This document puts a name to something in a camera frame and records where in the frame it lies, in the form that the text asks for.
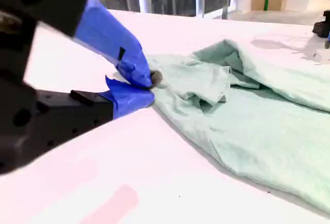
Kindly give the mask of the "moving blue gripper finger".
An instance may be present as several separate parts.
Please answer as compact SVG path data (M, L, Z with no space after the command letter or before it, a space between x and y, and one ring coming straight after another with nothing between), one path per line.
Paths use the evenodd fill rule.
M162 80L137 38L99 0L1 0L1 50L28 56L40 22L102 55L132 85L151 89Z

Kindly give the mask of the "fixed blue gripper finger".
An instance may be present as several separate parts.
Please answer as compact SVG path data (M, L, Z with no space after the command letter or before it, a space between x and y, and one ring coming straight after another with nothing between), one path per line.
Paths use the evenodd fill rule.
M44 154L100 125L154 102L146 89L106 78L108 90L92 93L38 91L36 109L36 154Z

